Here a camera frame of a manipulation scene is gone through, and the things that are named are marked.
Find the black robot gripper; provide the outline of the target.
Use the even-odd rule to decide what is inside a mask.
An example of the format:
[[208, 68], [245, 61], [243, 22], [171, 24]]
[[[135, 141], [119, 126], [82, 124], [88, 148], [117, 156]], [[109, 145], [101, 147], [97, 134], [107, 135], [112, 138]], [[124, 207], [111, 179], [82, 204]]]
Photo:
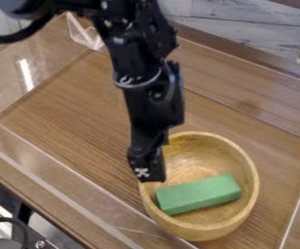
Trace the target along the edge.
[[167, 181], [163, 148], [169, 130], [184, 124], [181, 67], [167, 61], [143, 75], [115, 66], [115, 80], [124, 91], [131, 120], [128, 163], [141, 183]]

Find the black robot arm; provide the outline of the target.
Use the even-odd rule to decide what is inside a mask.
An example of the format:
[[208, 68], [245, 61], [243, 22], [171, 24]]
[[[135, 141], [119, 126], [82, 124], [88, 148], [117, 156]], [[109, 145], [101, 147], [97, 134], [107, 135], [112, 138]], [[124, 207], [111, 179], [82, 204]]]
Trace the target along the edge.
[[73, 12], [92, 21], [125, 95], [129, 167], [140, 182], [164, 182], [164, 146], [171, 129], [184, 124], [185, 106], [181, 67], [168, 59], [179, 47], [177, 30], [159, 0], [0, 0], [0, 11], [30, 21], [21, 31], [0, 35], [0, 44], [29, 38], [60, 13]]

